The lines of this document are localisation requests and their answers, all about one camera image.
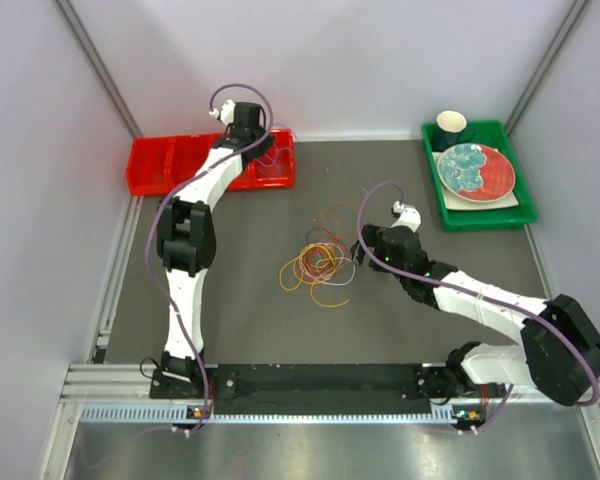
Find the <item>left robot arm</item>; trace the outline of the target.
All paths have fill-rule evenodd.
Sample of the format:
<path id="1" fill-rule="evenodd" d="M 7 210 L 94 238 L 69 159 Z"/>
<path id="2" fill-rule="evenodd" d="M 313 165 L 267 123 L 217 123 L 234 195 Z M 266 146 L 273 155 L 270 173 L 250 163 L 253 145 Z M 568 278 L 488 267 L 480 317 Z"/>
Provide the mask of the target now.
<path id="1" fill-rule="evenodd" d="M 265 109 L 257 103 L 227 100 L 211 115 L 225 132 L 192 178 L 167 195 L 153 225 L 169 305 L 158 376 L 172 381 L 183 395 L 201 394 L 205 400 L 210 398 L 210 385 L 202 360 L 201 310 L 205 277 L 217 250 L 213 210 L 230 183 L 275 140 L 265 126 Z"/>

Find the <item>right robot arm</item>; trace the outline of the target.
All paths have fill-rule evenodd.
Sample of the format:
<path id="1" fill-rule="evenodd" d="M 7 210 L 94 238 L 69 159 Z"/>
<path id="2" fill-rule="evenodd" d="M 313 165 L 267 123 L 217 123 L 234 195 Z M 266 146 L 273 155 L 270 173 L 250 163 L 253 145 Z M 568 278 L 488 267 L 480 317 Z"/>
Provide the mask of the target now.
<path id="1" fill-rule="evenodd" d="M 564 406 L 600 399 L 600 333 L 576 299 L 515 294 L 432 260 L 420 243 L 418 211 L 396 203 L 394 214 L 389 227 L 357 223 L 355 261 L 394 275 L 413 301 L 468 318 L 512 342 L 472 341 L 453 350 L 444 372 L 454 393 L 467 396 L 498 383 L 533 387 Z"/>

